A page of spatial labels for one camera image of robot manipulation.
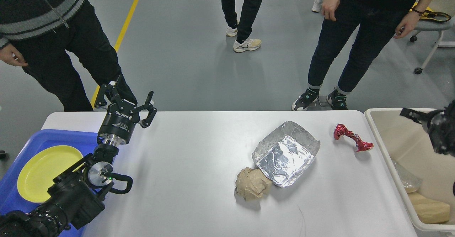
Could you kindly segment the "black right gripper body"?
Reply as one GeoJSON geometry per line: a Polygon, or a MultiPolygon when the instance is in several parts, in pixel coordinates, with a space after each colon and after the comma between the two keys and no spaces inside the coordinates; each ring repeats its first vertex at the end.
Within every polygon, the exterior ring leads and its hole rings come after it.
{"type": "Polygon", "coordinates": [[[427,133],[434,152],[455,156],[455,101],[444,110],[429,112],[427,133]]]}

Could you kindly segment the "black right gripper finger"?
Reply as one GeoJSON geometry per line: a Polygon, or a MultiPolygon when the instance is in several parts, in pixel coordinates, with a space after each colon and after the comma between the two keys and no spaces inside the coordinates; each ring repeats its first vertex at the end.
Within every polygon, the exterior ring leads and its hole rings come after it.
{"type": "Polygon", "coordinates": [[[424,112],[403,108],[400,112],[400,116],[410,119],[420,125],[430,125],[431,123],[431,111],[424,112]]]}

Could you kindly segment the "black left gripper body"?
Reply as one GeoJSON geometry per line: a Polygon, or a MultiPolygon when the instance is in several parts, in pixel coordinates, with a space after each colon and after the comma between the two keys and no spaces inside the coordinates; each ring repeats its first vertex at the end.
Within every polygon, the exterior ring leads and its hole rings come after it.
{"type": "Polygon", "coordinates": [[[126,100],[121,103],[112,102],[107,108],[96,141],[98,144],[109,145],[128,144],[135,125],[139,122],[137,106],[126,100]]]}

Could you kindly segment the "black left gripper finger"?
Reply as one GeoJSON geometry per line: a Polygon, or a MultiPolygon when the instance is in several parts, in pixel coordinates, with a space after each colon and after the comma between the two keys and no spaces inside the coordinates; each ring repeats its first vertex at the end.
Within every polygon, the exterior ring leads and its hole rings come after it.
{"type": "Polygon", "coordinates": [[[154,107],[152,101],[154,91],[150,91],[146,97],[146,101],[142,106],[138,106],[133,109],[133,122],[138,123],[142,128],[148,128],[151,126],[152,121],[157,114],[157,108],[154,107]],[[140,112],[147,111],[148,114],[145,118],[141,119],[140,112]]]}
{"type": "Polygon", "coordinates": [[[95,101],[93,103],[94,108],[100,109],[104,108],[106,109],[107,106],[107,101],[105,100],[105,97],[108,98],[108,100],[112,104],[122,104],[123,100],[120,97],[120,94],[117,89],[117,83],[119,81],[123,80],[123,75],[119,75],[117,80],[115,81],[110,81],[107,84],[102,84],[99,89],[98,93],[95,96],[95,101]]]}

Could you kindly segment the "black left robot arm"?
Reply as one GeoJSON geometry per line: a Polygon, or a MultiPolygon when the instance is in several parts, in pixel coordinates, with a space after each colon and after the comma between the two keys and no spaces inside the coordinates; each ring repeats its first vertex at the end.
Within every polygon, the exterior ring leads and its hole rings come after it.
{"type": "Polygon", "coordinates": [[[103,84],[95,107],[107,107],[107,114],[97,133],[97,146],[92,153],[76,161],[53,178],[47,190],[50,198],[29,213],[14,210],[1,215],[2,237],[57,237],[71,227],[80,229],[104,209],[105,196],[111,192],[127,194],[132,177],[113,171],[113,161],[119,146],[128,144],[136,124],[147,128],[157,109],[150,91],[143,105],[122,99],[116,81],[103,84]]]}

